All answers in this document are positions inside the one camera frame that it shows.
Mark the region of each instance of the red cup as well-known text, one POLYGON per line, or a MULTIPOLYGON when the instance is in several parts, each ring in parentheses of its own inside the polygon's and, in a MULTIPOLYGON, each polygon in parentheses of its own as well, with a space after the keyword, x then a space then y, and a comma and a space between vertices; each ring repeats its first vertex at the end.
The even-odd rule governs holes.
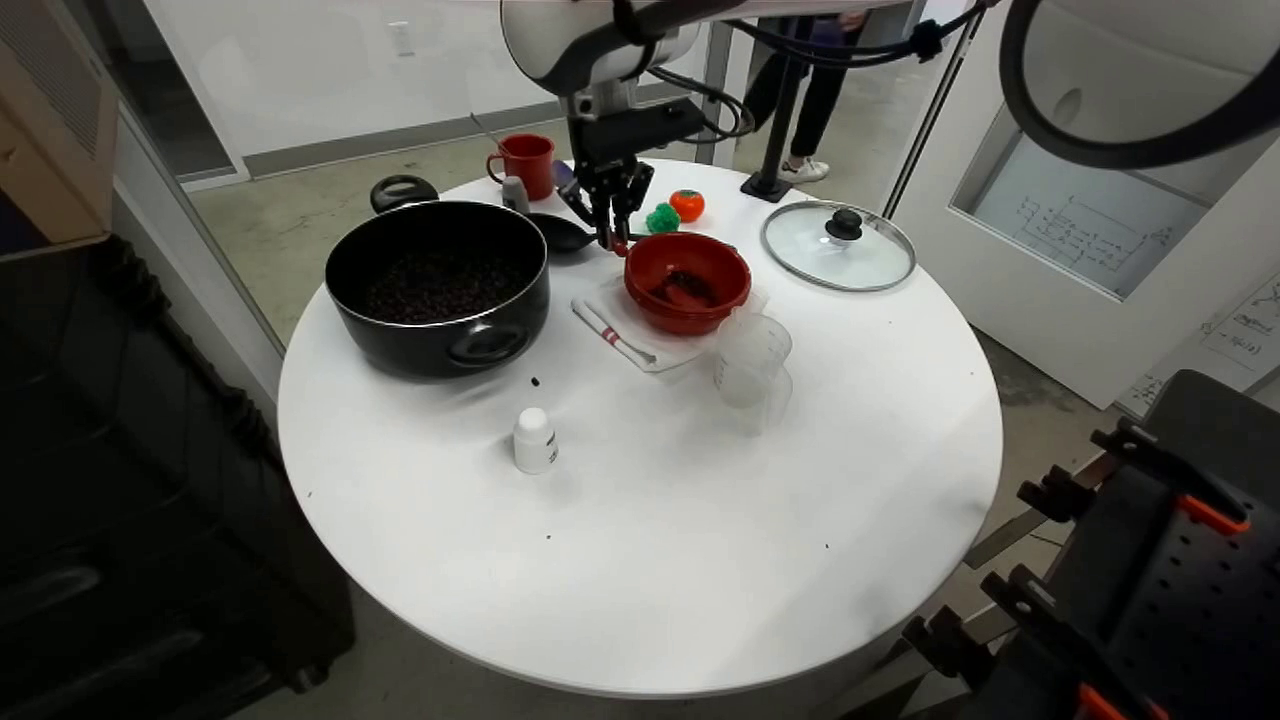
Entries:
POLYGON ((527 201, 547 201, 556 193, 550 155, 556 143, 542 135, 506 135, 496 143, 496 155, 489 155, 483 169, 496 184, 506 184, 514 178, 527 201))

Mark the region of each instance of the white wall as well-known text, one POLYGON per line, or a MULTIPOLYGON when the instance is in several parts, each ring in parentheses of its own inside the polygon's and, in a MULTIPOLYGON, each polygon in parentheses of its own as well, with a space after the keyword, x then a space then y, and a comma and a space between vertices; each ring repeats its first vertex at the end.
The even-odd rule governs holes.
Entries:
MULTIPOLYGON (((236 159, 550 100, 506 60, 500 0, 149 8, 236 159)), ((702 40, 677 67, 700 73, 702 40)))

